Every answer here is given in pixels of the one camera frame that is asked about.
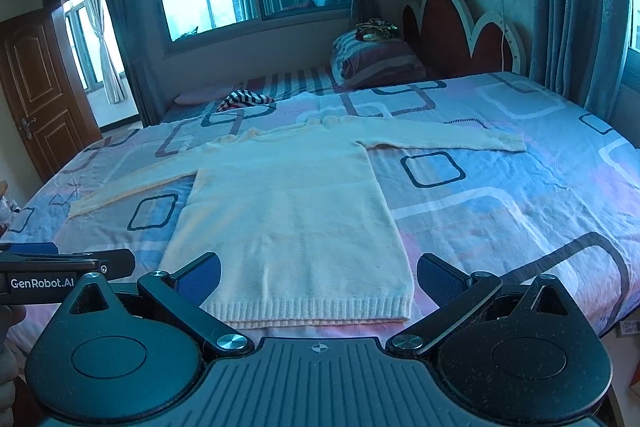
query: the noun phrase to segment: door handle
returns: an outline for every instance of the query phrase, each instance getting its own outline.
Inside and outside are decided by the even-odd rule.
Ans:
[[[30,118],[29,120],[27,120],[26,118],[22,118],[22,121],[20,122],[20,127],[22,127],[22,130],[26,134],[27,140],[33,140],[33,133],[31,132],[31,126],[34,123],[36,123],[35,118]]]

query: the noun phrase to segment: door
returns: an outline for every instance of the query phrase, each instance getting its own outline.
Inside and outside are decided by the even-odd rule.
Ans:
[[[102,138],[66,38],[62,6],[0,22],[0,84],[44,182]]]

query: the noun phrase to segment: headboard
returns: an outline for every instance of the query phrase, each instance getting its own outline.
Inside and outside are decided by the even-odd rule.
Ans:
[[[485,13],[474,24],[464,0],[422,0],[402,12],[404,40],[424,65],[443,78],[502,70],[502,17]],[[516,29],[504,27],[504,70],[525,74],[525,52]]]

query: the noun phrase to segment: sweater sleeve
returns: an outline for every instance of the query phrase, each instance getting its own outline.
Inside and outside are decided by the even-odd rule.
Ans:
[[[518,134],[453,124],[357,116],[327,117],[322,123],[367,149],[390,145],[400,149],[527,150]]]
[[[172,158],[126,174],[119,180],[98,188],[81,200],[71,203],[69,218],[93,212],[109,203],[143,190],[196,174],[198,166],[203,165],[202,159],[209,152],[207,145],[182,152]]]

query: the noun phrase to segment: bed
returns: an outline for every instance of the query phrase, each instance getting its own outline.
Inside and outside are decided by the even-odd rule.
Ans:
[[[474,24],[463,0],[423,0],[402,14],[405,40],[435,80],[347,90],[331,67],[267,76],[247,89],[276,103],[216,112],[216,102],[174,110],[164,123],[109,137],[79,153],[21,211],[4,241],[54,241],[62,253],[130,248],[131,280],[157,269],[193,184],[182,178],[66,219],[71,202],[122,175],[226,134],[326,115],[395,117],[523,135],[528,152],[378,148],[370,161],[410,261],[433,252],[470,273],[523,283],[558,275],[602,333],[640,301],[640,167],[608,124],[524,76],[516,31],[486,14]],[[55,305],[30,306],[11,329],[25,355]],[[436,305],[416,285],[411,321]],[[408,323],[245,331],[300,337],[377,336]]]

